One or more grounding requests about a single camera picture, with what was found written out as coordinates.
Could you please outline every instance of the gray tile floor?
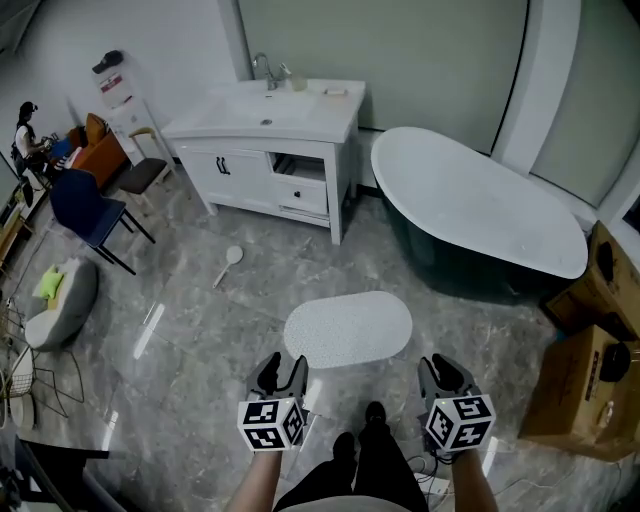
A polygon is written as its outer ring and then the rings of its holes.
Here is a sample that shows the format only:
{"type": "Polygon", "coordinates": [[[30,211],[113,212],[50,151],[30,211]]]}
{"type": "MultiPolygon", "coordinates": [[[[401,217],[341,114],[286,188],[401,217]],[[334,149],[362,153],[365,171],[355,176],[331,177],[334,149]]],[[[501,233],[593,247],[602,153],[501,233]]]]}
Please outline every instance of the gray tile floor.
{"type": "MultiPolygon", "coordinates": [[[[151,195],[159,213],[143,217],[133,203],[130,210],[157,244],[120,226],[107,244],[136,277],[61,229],[45,205],[35,219],[38,235],[15,263],[24,277],[18,286],[2,282],[4,297],[14,294],[24,311],[52,263],[81,255],[99,265],[96,305],[69,347],[80,365],[85,403],[65,400],[67,420],[38,407],[37,428],[20,435],[84,448],[108,441],[112,458],[91,469],[112,493],[142,510],[221,510],[251,459],[235,428],[243,379],[268,354],[285,350],[284,321],[296,306],[368,290],[391,292],[407,304],[412,339],[385,361],[311,371],[310,385],[321,392],[304,447],[284,457],[279,494],[329,458],[341,431],[358,432],[371,399],[384,403],[406,456],[420,455],[415,416],[424,410],[416,366],[433,352],[457,359],[492,395],[501,442],[489,481],[501,510],[605,510],[626,491],[631,458],[610,465],[517,439],[544,348],[555,335],[544,315],[427,288],[403,260],[378,199],[362,197],[351,206],[343,245],[334,247],[328,230],[302,223],[232,208],[210,217],[195,191],[171,177],[151,195]],[[213,290],[232,244],[244,247],[245,258],[213,290]],[[160,320],[141,347],[138,340],[159,308],[160,320]]],[[[56,369],[60,387],[77,394],[68,354],[41,357],[41,365],[56,369]]],[[[285,359],[285,367],[291,364],[285,359]]],[[[53,403],[39,384],[34,394],[53,403]]],[[[5,464],[13,432],[2,432],[5,464]]],[[[432,509],[453,510],[452,496],[441,500],[432,497],[432,509]]]]}

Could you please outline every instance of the person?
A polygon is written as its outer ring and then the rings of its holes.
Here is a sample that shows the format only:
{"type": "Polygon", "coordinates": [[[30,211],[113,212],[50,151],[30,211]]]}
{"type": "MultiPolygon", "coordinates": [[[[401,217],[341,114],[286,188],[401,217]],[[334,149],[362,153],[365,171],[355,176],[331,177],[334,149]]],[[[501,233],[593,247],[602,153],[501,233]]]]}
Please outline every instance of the person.
{"type": "MultiPolygon", "coordinates": [[[[278,501],[274,512],[426,512],[427,500],[386,423],[380,402],[365,412],[366,426],[355,439],[345,432],[335,441],[333,459],[313,469],[278,501]],[[352,490],[351,484],[357,477],[352,490]]],[[[271,512],[282,452],[258,452],[225,512],[271,512]]],[[[456,512],[497,512],[477,451],[460,452],[452,464],[456,512]]]]}
{"type": "Polygon", "coordinates": [[[18,114],[18,123],[16,124],[15,148],[20,153],[20,157],[24,161],[22,174],[25,169],[31,169],[37,175],[47,174],[49,159],[46,155],[47,146],[44,143],[36,144],[36,134],[33,127],[29,124],[33,113],[38,107],[30,101],[24,102],[20,106],[18,114]]]}

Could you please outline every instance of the bathtub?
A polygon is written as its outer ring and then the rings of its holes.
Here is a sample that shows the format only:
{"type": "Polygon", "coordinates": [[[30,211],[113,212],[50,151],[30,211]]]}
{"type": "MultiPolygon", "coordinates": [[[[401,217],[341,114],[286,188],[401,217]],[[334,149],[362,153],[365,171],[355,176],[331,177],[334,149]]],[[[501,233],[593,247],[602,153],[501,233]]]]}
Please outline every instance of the bathtub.
{"type": "Polygon", "coordinates": [[[371,164],[405,256],[435,290],[537,302],[586,268],[585,236],[559,200],[458,142],[394,128],[371,164]]]}

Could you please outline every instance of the black shoe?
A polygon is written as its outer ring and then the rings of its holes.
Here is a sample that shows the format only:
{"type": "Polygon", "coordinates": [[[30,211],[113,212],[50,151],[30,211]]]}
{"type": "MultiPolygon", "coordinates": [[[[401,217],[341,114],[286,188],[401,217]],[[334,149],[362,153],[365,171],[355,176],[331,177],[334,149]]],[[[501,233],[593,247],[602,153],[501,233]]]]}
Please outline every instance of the black shoe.
{"type": "Polygon", "coordinates": [[[371,422],[387,423],[387,413],[384,410],[384,406],[380,402],[371,402],[367,405],[367,410],[364,413],[364,419],[367,425],[371,422]]]}
{"type": "Polygon", "coordinates": [[[334,459],[353,459],[356,454],[356,440],[351,432],[343,432],[333,443],[334,459]]]}

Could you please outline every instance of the chair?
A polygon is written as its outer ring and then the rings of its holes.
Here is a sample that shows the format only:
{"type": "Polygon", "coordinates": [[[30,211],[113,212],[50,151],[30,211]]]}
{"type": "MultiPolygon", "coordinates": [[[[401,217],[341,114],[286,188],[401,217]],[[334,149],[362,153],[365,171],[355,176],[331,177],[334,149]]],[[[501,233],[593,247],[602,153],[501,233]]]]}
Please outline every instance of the chair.
{"type": "Polygon", "coordinates": [[[51,190],[51,208],[60,224],[73,231],[109,263],[118,263],[134,276],[136,273],[104,246],[109,234],[118,222],[133,233],[122,218],[125,215],[151,243],[156,243],[127,211],[123,201],[100,195],[96,179],[89,172],[77,169],[64,171],[51,190]]]}
{"type": "Polygon", "coordinates": [[[125,512],[86,468],[88,460],[108,459],[111,452],[33,443],[17,434],[13,446],[21,476],[15,483],[23,503],[30,504],[27,510],[36,510],[34,503],[41,505],[38,510],[125,512]]]}
{"type": "Polygon", "coordinates": [[[87,114],[85,140],[78,128],[70,130],[67,136],[74,150],[85,146],[73,161],[73,168],[93,174],[98,188],[103,188],[128,160],[115,133],[109,131],[104,120],[95,114],[87,114]]]}
{"type": "Polygon", "coordinates": [[[149,208],[151,208],[151,210],[156,211],[153,203],[151,203],[149,198],[145,195],[147,189],[151,186],[152,183],[158,181],[160,175],[165,169],[168,169],[167,172],[172,172],[176,179],[179,180],[180,177],[176,172],[173,161],[167,162],[160,158],[148,158],[144,154],[144,151],[142,151],[140,144],[136,140],[136,137],[140,135],[150,135],[160,154],[163,153],[163,149],[160,145],[160,142],[158,141],[156,132],[152,128],[140,128],[130,133],[129,138],[133,141],[137,150],[143,156],[143,160],[134,165],[130,170],[126,171],[120,177],[118,186],[120,190],[123,190],[124,192],[140,196],[144,200],[144,202],[147,203],[149,208]]]}

